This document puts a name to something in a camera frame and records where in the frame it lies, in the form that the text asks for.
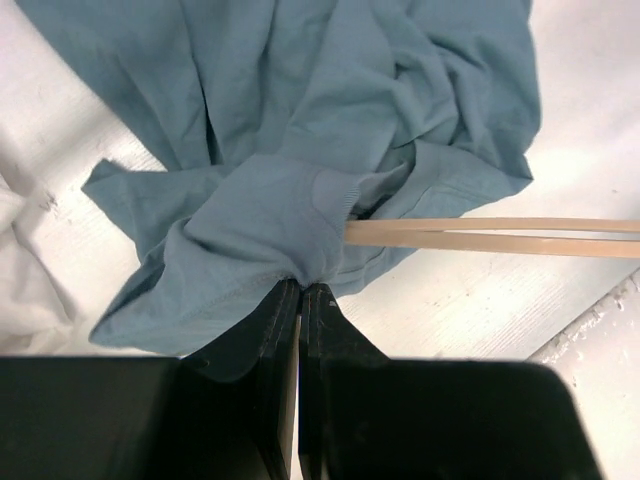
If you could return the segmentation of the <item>beige wooden hanger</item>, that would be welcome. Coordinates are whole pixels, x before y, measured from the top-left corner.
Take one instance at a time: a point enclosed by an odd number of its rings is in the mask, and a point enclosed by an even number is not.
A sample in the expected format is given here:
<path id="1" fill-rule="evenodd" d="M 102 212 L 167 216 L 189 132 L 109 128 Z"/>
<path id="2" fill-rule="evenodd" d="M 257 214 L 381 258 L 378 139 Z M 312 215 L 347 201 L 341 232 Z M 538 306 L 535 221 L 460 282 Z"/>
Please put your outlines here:
<path id="1" fill-rule="evenodd" d="M 627 234 L 634 238 L 589 239 L 522 236 L 517 231 Z M 637 220 L 585 218 L 424 218 L 349 221 L 345 242 L 391 248 L 486 253 L 637 259 Z"/>

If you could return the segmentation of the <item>teal blue t shirt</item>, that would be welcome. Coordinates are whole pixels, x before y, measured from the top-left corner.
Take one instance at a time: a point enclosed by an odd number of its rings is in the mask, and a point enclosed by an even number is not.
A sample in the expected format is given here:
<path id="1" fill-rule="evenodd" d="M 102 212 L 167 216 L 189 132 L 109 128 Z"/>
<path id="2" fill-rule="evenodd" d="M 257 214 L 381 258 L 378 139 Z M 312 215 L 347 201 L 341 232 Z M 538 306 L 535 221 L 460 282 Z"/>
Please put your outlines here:
<path id="1" fill-rule="evenodd" d="M 94 344 L 190 354 L 283 279 L 354 294 L 406 256 L 351 219 L 458 217 L 521 191 L 540 127 L 527 1 L 23 1 L 162 170 L 84 193 L 140 267 Z"/>

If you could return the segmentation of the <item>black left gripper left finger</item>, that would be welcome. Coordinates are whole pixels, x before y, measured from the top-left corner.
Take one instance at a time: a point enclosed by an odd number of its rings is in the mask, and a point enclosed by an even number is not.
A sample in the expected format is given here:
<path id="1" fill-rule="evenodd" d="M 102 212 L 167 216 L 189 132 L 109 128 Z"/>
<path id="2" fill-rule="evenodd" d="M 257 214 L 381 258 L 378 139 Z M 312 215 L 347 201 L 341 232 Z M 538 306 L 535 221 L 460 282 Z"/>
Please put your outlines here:
<path id="1" fill-rule="evenodd" d="M 1 361 L 5 479 L 286 479 L 299 286 L 184 358 Z"/>

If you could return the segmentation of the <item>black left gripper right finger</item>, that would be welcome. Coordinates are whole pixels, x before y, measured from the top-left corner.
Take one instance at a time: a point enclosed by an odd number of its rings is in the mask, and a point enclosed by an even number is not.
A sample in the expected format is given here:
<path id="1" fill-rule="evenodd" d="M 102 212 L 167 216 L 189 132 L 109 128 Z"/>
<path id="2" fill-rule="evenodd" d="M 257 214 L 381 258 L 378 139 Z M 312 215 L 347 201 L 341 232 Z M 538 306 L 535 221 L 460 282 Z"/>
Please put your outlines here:
<path id="1" fill-rule="evenodd" d="M 307 479 L 584 479 L 569 390 L 531 362 L 390 358 L 325 285 L 302 301 L 299 443 Z"/>

